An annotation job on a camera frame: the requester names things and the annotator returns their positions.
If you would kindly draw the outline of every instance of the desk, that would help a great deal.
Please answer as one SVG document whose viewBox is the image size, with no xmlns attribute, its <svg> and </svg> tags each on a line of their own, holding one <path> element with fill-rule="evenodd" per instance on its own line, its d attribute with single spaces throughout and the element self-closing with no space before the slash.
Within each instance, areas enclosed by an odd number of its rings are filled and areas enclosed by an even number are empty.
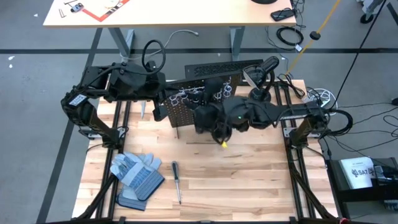
<svg viewBox="0 0 398 224">
<path fill-rule="evenodd" d="M 305 89 L 303 80 L 294 80 L 294 85 Z M 236 95 L 247 96 L 250 90 L 248 86 L 239 86 Z M 271 95 L 276 104 L 273 89 Z M 292 103 L 300 103 L 294 94 L 291 99 Z M 115 105 L 99 103 L 98 116 L 109 126 Z M 146 211 L 116 205 L 115 220 L 124 216 L 129 221 L 288 221 L 289 217 L 296 216 L 281 127 L 234 132 L 229 147 L 223 149 L 214 144 L 208 133 L 196 134 L 193 126 L 178 128 L 178 139 L 168 119 L 155 122 L 152 110 L 147 104 L 141 120 L 141 103 L 132 104 L 124 150 L 138 154 L 151 152 L 159 157 L 163 162 L 159 172 L 166 180 L 149 199 Z M 311 148 L 320 150 L 316 140 L 309 141 Z M 92 141 L 90 145 L 100 142 Z M 86 209 L 99 191 L 106 153 L 101 147 L 88 152 L 74 217 Z M 303 158 L 310 188 L 326 209 L 337 216 L 325 161 L 309 150 L 303 152 Z M 177 161 L 180 167 L 181 205 L 170 170 L 172 161 Z M 305 197 L 303 192 L 300 194 L 304 214 L 308 216 Z M 110 190 L 105 196 L 104 217 L 108 213 L 109 198 Z"/>
<path fill-rule="evenodd" d="M 168 27 L 168 26 L 231 26 L 233 60 L 239 60 L 239 52 L 245 26 L 293 26 L 290 17 L 275 22 L 274 11 L 291 8 L 290 0 L 278 0 L 273 4 L 257 4 L 250 0 L 130 0 L 103 22 L 98 22 L 84 12 L 72 13 L 59 9 L 67 0 L 54 0 L 44 21 L 45 27 L 107 27 L 123 56 L 130 55 L 134 30 L 130 30 L 127 41 L 120 27 Z"/>
</svg>

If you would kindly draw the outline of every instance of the desk leg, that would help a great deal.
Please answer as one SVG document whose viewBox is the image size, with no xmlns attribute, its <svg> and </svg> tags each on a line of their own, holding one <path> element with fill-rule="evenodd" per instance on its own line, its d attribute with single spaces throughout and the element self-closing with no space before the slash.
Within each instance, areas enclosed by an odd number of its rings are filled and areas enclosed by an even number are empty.
<svg viewBox="0 0 398 224">
<path fill-rule="evenodd" d="M 245 28 L 245 26 L 230 28 L 232 61 L 234 62 L 239 60 L 239 53 L 241 52 L 241 45 Z"/>
<path fill-rule="evenodd" d="M 126 39 L 123 37 L 123 34 L 120 30 L 120 28 L 108 28 L 109 32 L 111 33 L 111 36 L 118 46 L 118 49 L 120 50 L 120 53 L 122 54 L 123 57 L 129 57 L 130 56 L 130 50 L 132 48 L 132 43 L 134 40 L 134 29 L 130 29 L 127 32 L 127 37 Z"/>
</svg>

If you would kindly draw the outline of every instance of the white cable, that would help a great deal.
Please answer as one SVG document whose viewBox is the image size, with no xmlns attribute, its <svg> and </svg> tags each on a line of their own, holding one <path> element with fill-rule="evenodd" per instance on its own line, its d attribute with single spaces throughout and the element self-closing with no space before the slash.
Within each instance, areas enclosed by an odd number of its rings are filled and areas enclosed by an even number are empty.
<svg viewBox="0 0 398 224">
<path fill-rule="evenodd" d="M 179 33 L 179 32 L 187 32 L 187 33 L 193 34 L 193 35 L 195 35 L 195 36 L 197 36 L 197 37 L 199 36 L 199 33 L 198 33 L 198 32 L 195 32 L 195 31 L 192 31 L 192 30 L 177 30 L 177 31 L 173 32 L 173 33 L 170 35 L 168 41 L 167 41 L 166 44 L 164 45 L 164 48 L 166 48 L 166 47 L 168 46 L 168 44 L 169 44 L 170 40 L 172 39 L 172 37 L 174 36 L 174 34 Z M 161 52 L 161 51 L 162 51 L 162 50 L 158 50 L 158 51 L 156 51 L 156 52 L 154 52 L 154 53 L 145 55 L 145 58 L 147 58 L 147 57 L 152 57 L 152 56 L 154 56 L 155 54 L 158 54 L 158 53 Z M 142 58 L 142 56 L 136 57 L 136 58 L 125 57 L 125 56 L 122 55 L 122 53 L 120 53 L 120 57 L 122 57 L 123 59 L 127 59 L 127 60 L 139 60 L 139 59 Z"/>
<path fill-rule="evenodd" d="M 320 96 L 321 100 L 324 99 L 325 101 L 330 103 L 331 99 L 334 99 L 334 102 L 336 102 L 336 110 L 338 109 L 338 104 L 337 104 L 337 101 L 336 101 L 336 97 L 334 96 L 334 94 L 331 91 L 326 90 L 324 88 L 314 88 L 313 90 L 315 90 L 316 92 L 319 93 L 319 96 Z M 307 93 L 311 93 L 311 96 L 308 95 L 310 100 L 316 100 L 316 98 L 319 97 L 318 93 L 312 93 L 313 90 L 307 91 Z"/>
</svg>

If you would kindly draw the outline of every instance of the wooden desk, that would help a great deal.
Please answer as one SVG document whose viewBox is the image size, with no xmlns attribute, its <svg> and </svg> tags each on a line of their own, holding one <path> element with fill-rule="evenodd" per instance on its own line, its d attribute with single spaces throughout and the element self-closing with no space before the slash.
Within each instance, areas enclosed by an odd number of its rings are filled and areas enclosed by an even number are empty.
<svg viewBox="0 0 398 224">
<path fill-rule="evenodd" d="M 303 80 L 294 80 L 294 85 L 305 89 Z M 236 94 L 247 95 L 249 91 L 250 87 L 240 86 Z M 274 91 L 271 93 L 276 104 Z M 293 103 L 300 103 L 294 95 L 291 97 Z M 223 149 L 213 144 L 209 134 L 196 134 L 193 126 L 179 128 L 177 139 L 167 118 L 159 123 L 154 121 L 149 105 L 141 120 L 141 103 L 132 104 L 124 150 L 137 154 L 151 152 L 159 157 L 163 162 L 159 171 L 166 181 L 149 199 L 146 211 L 116 205 L 115 220 L 125 216 L 130 221 L 287 221 L 296 216 L 282 128 L 234 132 L 229 147 Z M 98 107 L 98 116 L 109 126 L 114 107 L 115 103 L 105 101 L 100 101 Z M 314 139 L 310 140 L 310 147 L 320 150 Z M 73 217 L 79 216 L 99 191 L 106 153 L 101 147 L 88 152 Z M 326 209 L 337 216 L 325 161 L 309 150 L 303 154 L 310 188 Z M 181 205 L 170 170 L 172 161 L 180 166 Z M 300 194 L 304 214 L 308 216 L 305 197 L 303 192 Z M 105 198 L 104 216 L 109 198 L 110 190 Z"/>
<path fill-rule="evenodd" d="M 107 27 L 125 57 L 130 55 L 132 37 L 126 44 L 120 27 L 238 26 L 231 29 L 231 45 L 233 60 L 239 60 L 244 26 L 293 26 L 296 23 L 294 17 L 279 22 L 271 18 L 274 11 L 291 8 L 290 0 L 267 5 L 250 0 L 130 0 L 103 22 L 84 12 L 70 12 L 65 2 L 68 1 L 54 0 L 45 18 L 45 27 Z M 66 17 L 61 18 L 59 9 L 63 9 Z"/>
</svg>

